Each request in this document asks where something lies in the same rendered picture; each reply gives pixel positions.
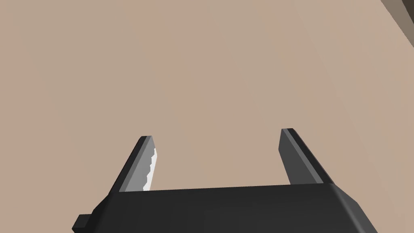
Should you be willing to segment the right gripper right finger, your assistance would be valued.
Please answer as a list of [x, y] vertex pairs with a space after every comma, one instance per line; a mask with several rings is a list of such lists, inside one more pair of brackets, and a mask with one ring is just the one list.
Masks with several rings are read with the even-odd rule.
[[281, 129], [278, 151], [290, 184], [333, 184], [295, 129]]

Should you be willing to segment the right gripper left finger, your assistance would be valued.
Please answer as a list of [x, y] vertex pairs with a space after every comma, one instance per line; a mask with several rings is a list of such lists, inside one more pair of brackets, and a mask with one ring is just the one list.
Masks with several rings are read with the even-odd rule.
[[149, 191], [156, 161], [153, 137], [140, 137], [109, 193]]

